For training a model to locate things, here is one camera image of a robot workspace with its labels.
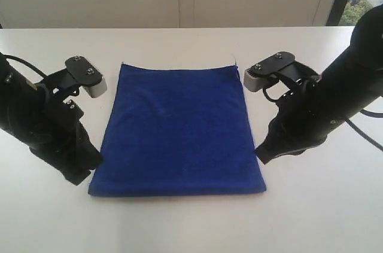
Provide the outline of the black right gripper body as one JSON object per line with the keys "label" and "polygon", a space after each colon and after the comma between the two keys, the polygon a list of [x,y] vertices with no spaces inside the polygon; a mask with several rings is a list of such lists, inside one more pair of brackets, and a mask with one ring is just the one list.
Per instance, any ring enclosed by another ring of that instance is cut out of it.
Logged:
{"label": "black right gripper body", "polygon": [[283,129],[287,138],[287,154],[299,155],[326,141],[338,127],[338,89],[325,85],[300,85],[277,101],[278,113],[269,130]]}

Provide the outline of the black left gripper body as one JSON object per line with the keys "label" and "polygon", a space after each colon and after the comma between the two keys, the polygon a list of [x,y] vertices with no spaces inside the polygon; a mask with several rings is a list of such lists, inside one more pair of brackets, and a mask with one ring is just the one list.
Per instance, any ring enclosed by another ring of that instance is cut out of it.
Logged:
{"label": "black left gripper body", "polygon": [[76,131],[84,127],[80,118],[84,112],[73,101],[53,102],[43,98],[28,99],[31,135],[36,141],[30,151],[57,170],[58,165],[78,164],[75,156]]}

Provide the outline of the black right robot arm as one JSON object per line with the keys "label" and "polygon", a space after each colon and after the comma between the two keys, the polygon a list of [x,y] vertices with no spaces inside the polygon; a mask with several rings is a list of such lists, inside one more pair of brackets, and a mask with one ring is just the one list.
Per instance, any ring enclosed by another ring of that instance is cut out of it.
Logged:
{"label": "black right robot arm", "polygon": [[261,90],[278,107],[265,140],[255,150],[264,164],[321,145],[343,123],[381,150],[382,145],[350,118],[359,112],[382,117],[365,111],[382,96],[382,6],[360,18],[349,46],[321,74],[280,51],[248,68],[244,86],[251,92]]}

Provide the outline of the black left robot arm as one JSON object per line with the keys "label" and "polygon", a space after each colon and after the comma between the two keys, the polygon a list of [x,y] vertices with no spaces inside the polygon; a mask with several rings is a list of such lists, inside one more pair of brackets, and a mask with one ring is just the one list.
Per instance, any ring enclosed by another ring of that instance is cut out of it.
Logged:
{"label": "black left robot arm", "polygon": [[92,98],[107,90],[104,76],[83,56],[46,75],[19,57],[1,55],[1,129],[74,185],[104,160],[80,122],[83,110],[71,99],[81,87]]}

